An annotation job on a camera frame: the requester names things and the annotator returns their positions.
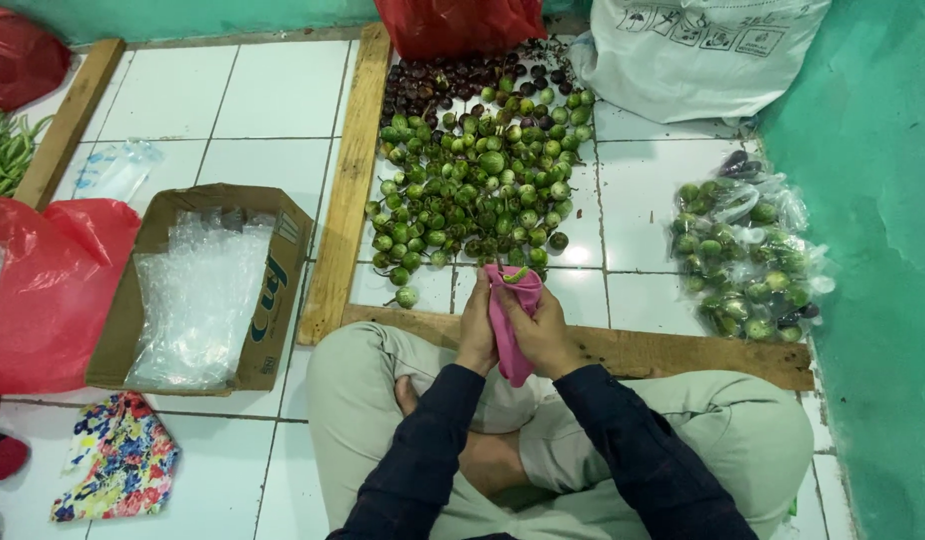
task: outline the floral fabric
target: floral fabric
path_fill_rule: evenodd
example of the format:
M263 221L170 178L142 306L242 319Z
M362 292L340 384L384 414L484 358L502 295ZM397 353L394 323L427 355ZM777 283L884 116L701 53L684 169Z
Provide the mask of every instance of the floral fabric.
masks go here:
M79 414L63 473L88 472L55 500L50 521L157 514L180 450L143 397L121 392Z

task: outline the hand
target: hand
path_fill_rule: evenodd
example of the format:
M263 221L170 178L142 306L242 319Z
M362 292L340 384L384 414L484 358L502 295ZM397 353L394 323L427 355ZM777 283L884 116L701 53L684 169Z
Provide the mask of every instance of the hand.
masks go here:
M555 381L587 365L573 348L566 331L560 301L545 286L531 317L523 311L516 296L500 287L496 291L516 335L516 343L526 359Z
M476 286L462 311L459 330L456 364L485 377L499 363L499 355L496 334L490 323L490 278L482 268L476 274Z

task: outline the teal painted wall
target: teal painted wall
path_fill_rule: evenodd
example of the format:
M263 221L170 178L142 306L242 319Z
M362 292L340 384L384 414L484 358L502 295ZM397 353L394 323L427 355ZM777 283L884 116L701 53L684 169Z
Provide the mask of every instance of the teal painted wall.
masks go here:
M543 12L583 9L577 4L591 5L591 0L546 0ZM379 20L373 0L0 0L0 6L25 14L71 44L113 36L146 42Z
M816 348L855 517L924 540L925 0L834 0L763 135L841 267Z

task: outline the white tile floor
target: white tile floor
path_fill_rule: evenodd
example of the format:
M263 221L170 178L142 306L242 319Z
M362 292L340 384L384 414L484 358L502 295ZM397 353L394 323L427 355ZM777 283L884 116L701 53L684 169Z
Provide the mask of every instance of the white tile floor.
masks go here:
M213 182L281 188L319 224L306 264L308 289L358 48L358 41L328 41L126 53L55 199L72 197L94 151L130 137L149 139L166 160L132 200L137 212L144 213L159 190ZM32 118L50 114L66 90L25 110ZM564 302L570 324L701 336L666 255L664 227L675 187L706 178L724 154L739 148L735 130L713 121L661 126L602 102L595 124L596 141L579 150L586 166L576 167L571 180L581 212L560 226L571 244L551 253L547 285ZM380 176L393 172L388 163L377 164ZM372 233L365 237L351 300L379 306L395 287L365 264ZM422 292L417 308L461 313L475 281L472 263L460 257L439 271L420 269L412 277ZM108 392L7 397L0 430L26 441L32 456L20 474L0 483L1 540L325 537L306 423L310 350L287 341L272 392L149 397L183 449L170 503L155 518L49 523L53 499L69 487L59 471L76 407ZM825 403L814 393L800 399L813 420L817 454L798 495L798 515L774 540L851 540Z

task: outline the bare foot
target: bare foot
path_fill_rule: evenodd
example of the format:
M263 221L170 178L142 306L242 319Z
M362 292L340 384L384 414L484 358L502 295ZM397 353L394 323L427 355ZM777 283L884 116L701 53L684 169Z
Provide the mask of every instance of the bare foot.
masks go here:
M419 397L408 375L396 380L396 402L403 416L416 410ZM519 431L502 435L487 435L469 431L465 448L459 454L459 472L483 497L529 485L529 477L519 458Z

